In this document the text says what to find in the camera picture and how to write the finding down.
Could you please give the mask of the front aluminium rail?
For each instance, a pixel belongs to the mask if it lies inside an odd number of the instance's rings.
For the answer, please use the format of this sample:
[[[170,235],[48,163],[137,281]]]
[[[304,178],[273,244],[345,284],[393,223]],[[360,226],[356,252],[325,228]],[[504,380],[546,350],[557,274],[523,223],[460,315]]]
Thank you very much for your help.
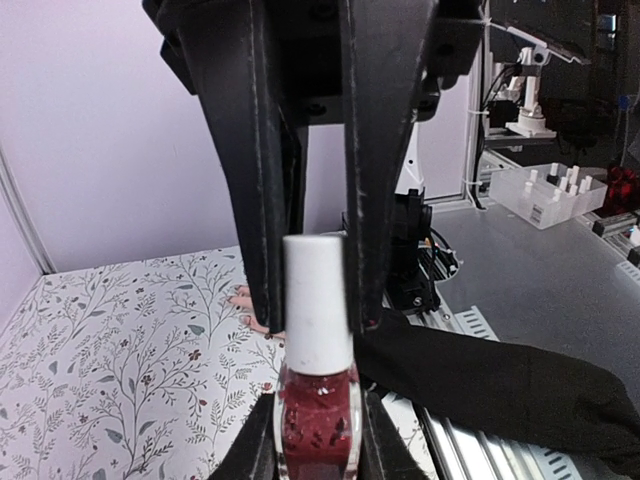
[[[593,462],[557,450],[456,426],[414,408],[441,479],[615,479]]]

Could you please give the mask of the background robot stand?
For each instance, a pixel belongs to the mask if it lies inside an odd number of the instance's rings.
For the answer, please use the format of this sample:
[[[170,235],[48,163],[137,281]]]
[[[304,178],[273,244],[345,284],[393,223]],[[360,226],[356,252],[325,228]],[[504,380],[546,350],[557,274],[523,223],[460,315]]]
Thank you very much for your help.
[[[514,63],[502,63],[503,68],[489,87],[486,102],[507,101],[517,107],[516,119],[506,121],[504,126],[517,139],[555,140],[557,132],[547,126],[539,100],[542,70],[552,58],[580,66],[590,65],[591,60],[579,46],[515,21],[489,20],[488,26],[526,45],[519,49]]]

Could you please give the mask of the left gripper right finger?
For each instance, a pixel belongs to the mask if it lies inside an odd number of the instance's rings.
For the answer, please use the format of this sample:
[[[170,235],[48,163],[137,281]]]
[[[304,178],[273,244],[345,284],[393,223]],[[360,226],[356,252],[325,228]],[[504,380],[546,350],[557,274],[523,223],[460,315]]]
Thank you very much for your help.
[[[362,407],[363,430],[358,479],[435,479],[411,455],[377,394],[364,392]]]

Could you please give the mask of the white nail polish cap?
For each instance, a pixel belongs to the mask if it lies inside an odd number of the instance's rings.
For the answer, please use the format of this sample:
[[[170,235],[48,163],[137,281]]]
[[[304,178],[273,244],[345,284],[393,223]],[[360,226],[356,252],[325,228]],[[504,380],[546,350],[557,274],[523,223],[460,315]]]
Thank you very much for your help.
[[[344,278],[343,238],[291,235],[283,239],[285,360],[310,376],[342,373],[353,364]]]

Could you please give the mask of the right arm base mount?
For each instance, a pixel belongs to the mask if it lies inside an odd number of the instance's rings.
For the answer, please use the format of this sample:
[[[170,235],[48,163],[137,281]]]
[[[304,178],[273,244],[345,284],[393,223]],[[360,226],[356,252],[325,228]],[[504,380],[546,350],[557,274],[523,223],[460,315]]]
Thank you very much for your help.
[[[354,329],[370,329],[382,317],[383,302],[409,315],[438,311],[437,261],[444,253],[435,241],[433,209],[423,192],[386,190],[372,203],[347,190],[345,269],[347,307]]]

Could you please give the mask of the black sleeved forearm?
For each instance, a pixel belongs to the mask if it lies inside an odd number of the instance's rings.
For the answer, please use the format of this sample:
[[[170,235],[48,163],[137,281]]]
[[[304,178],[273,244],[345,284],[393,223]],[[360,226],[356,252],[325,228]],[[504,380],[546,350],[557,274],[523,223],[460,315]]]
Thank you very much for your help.
[[[639,414],[613,373],[566,355],[414,326],[385,309],[354,339],[361,374],[472,430],[639,476]]]

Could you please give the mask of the red nail polish bottle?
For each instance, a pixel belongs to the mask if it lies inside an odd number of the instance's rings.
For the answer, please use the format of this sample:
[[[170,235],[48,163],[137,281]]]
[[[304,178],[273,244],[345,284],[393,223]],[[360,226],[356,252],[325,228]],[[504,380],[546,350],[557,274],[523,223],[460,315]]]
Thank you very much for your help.
[[[281,368],[273,410],[280,479],[354,479],[363,413],[357,369],[329,376]]]

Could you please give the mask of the aluminium frame post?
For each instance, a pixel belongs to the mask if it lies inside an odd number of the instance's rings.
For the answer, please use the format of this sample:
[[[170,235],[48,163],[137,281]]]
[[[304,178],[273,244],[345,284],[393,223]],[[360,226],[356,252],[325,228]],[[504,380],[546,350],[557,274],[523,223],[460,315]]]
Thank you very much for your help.
[[[54,274],[54,263],[29,215],[4,151],[1,151],[1,193],[34,264],[42,275]]]
[[[488,43],[488,27],[483,28],[474,62],[469,73],[469,102],[467,109],[467,142],[466,167],[462,179],[464,197],[471,206],[480,212],[487,208],[478,196],[480,181],[478,180],[479,158],[484,151],[483,121],[488,115],[484,107],[485,60]]]

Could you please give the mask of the right aluminium frame post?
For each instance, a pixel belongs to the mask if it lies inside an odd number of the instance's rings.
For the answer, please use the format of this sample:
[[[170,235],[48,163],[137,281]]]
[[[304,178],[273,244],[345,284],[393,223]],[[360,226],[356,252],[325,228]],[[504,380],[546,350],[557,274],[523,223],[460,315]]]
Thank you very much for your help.
[[[478,196],[480,181],[478,180],[479,158],[484,151],[483,121],[488,115],[484,107],[485,60],[488,43],[488,27],[483,28],[474,62],[469,73],[469,102],[467,109],[467,142],[466,167],[462,179],[464,197],[471,206],[480,212],[487,208]]]

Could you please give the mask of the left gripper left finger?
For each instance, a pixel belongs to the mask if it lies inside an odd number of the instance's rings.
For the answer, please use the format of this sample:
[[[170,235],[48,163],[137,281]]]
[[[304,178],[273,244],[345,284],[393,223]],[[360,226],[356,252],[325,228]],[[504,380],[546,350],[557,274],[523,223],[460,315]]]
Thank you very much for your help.
[[[263,394],[210,480],[272,480],[276,478],[273,394]]]

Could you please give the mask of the floral patterned table mat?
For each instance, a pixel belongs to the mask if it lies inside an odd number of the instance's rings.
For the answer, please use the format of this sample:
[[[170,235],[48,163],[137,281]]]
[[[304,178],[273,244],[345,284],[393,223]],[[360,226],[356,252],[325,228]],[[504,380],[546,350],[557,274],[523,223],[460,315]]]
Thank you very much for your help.
[[[244,325],[237,248],[41,278],[1,334],[5,479],[205,479],[284,344]]]

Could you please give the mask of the person's bare hand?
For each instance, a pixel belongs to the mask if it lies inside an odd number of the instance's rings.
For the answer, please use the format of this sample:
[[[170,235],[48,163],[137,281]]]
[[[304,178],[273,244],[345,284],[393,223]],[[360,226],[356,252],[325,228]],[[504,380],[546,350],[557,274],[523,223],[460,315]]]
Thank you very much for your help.
[[[273,334],[268,328],[262,326],[257,321],[257,317],[254,312],[253,301],[251,292],[248,286],[239,285],[234,293],[228,298],[228,302],[241,310],[241,323],[247,328],[265,335],[267,338],[285,339],[284,332]]]

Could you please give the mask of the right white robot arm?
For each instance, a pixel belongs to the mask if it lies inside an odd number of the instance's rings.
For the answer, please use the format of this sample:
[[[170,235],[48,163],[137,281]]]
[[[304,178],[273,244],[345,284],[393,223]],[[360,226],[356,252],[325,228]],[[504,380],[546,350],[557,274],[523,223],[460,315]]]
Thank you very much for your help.
[[[146,1],[163,60],[198,98],[258,322],[285,327],[282,240],[303,229],[308,131],[344,128],[347,305],[371,328],[427,232],[418,123],[466,75],[478,1]]]

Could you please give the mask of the clear box of bottles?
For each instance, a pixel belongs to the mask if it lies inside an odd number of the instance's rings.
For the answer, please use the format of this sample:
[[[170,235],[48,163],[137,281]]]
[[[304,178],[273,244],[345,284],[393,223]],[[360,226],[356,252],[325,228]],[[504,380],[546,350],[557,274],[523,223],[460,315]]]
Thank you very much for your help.
[[[539,230],[593,212],[608,187],[578,166],[550,163],[491,174],[488,195]]]

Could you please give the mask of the left aluminium frame post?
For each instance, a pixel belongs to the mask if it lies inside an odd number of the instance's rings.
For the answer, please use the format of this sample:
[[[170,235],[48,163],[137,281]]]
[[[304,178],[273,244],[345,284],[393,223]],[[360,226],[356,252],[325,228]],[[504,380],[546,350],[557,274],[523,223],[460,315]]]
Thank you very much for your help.
[[[54,274],[54,263],[29,215],[4,151],[1,151],[1,193],[34,264],[42,275]]]

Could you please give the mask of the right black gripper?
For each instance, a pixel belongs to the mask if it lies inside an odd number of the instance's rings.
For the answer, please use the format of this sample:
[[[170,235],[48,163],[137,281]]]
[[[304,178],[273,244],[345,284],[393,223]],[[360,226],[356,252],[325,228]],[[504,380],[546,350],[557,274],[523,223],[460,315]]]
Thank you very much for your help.
[[[395,189],[413,109],[419,121],[432,119],[441,93],[469,73],[483,35],[482,6],[481,1],[142,3],[163,36],[161,58],[200,100],[225,175],[255,315],[270,333],[285,328],[279,68],[283,93],[309,124],[344,120],[347,306],[351,329],[360,333],[381,315]],[[183,11],[177,31],[161,24],[179,18],[172,7]]]

